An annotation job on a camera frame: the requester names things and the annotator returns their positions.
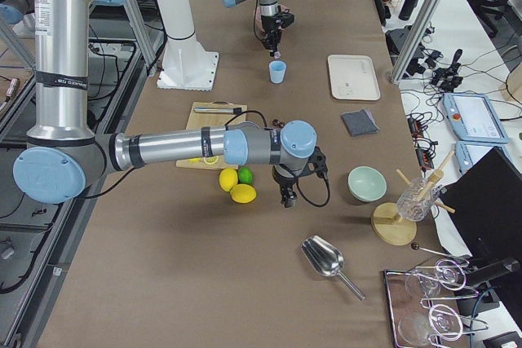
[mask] gray napkin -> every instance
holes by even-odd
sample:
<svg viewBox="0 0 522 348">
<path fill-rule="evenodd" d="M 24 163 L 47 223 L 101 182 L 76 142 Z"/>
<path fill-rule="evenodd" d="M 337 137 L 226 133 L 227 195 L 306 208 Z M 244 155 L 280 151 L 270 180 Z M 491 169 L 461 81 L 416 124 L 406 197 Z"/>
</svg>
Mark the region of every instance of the gray napkin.
<svg viewBox="0 0 522 348">
<path fill-rule="evenodd" d="M 341 118 L 351 136 L 375 134 L 378 132 L 374 117 L 367 109 L 361 109 L 359 112 L 343 113 Z"/>
</svg>

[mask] yellow lemon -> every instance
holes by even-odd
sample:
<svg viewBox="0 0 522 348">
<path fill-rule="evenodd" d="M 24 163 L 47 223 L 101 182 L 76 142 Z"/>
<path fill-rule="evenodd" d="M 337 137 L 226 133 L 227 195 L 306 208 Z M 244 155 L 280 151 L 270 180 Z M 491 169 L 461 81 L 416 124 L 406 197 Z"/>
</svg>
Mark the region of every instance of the yellow lemon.
<svg viewBox="0 0 522 348">
<path fill-rule="evenodd" d="M 223 169 L 219 173 L 219 185 L 226 192 L 237 185 L 237 172 L 234 169 Z"/>
<path fill-rule="evenodd" d="M 230 191 L 232 200 L 237 203 L 245 204 L 250 203 L 257 196 L 257 192 L 254 187 L 245 183 L 240 183 L 232 188 Z"/>
</svg>

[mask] black screen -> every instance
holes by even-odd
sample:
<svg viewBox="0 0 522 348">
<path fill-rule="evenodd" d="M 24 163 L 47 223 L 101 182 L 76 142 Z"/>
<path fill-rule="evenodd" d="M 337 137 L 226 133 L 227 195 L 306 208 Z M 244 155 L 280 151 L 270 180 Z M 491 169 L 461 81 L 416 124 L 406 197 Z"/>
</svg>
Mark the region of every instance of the black screen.
<svg viewBox="0 0 522 348">
<path fill-rule="evenodd" d="M 500 148 L 492 148 L 441 200 L 479 267 L 504 258 L 522 261 L 522 175 Z M 490 283 L 522 328 L 522 271 Z"/>
</svg>

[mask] stainless steel scoop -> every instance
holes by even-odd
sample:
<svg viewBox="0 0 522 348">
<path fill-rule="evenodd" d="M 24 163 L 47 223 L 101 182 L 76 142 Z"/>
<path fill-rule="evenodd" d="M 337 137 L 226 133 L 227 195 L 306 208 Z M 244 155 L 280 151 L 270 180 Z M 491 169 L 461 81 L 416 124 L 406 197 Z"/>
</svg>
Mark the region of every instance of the stainless steel scoop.
<svg viewBox="0 0 522 348">
<path fill-rule="evenodd" d="M 319 236 L 311 236 L 303 242 L 301 249 L 319 275 L 339 276 L 360 300 L 365 300 L 366 296 L 343 274 L 343 255 L 332 244 Z"/>
</svg>

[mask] wooden stand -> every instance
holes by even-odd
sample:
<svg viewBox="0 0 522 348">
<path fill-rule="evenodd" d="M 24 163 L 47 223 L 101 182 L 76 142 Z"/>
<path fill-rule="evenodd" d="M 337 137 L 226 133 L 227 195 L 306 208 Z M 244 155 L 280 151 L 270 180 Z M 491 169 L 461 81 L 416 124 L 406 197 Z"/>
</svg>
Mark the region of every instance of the wooden stand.
<svg viewBox="0 0 522 348">
<path fill-rule="evenodd" d="M 378 206 L 372 213 L 372 227 L 381 240 L 397 246 L 408 244 L 417 234 L 417 223 L 401 217 L 396 203 Z"/>
<path fill-rule="evenodd" d="M 442 169 L 446 166 L 452 156 L 453 150 L 449 152 L 440 166 L 431 173 L 427 180 L 427 184 L 418 193 L 417 201 L 421 201 L 428 194 L 431 197 L 431 190 L 444 176 Z M 411 185 L 411 181 L 409 181 L 400 170 L 397 169 L 397 173 L 404 180 L 406 185 Z M 446 209 L 450 213 L 455 212 L 453 208 L 448 207 L 439 201 L 435 201 L 435 204 Z M 377 234 L 381 240 L 388 244 L 394 244 L 397 246 L 408 244 L 414 240 L 415 235 L 417 235 L 417 223 L 400 216 L 396 203 L 384 203 L 379 205 L 372 213 L 372 227 L 374 228 L 375 234 Z"/>
</svg>

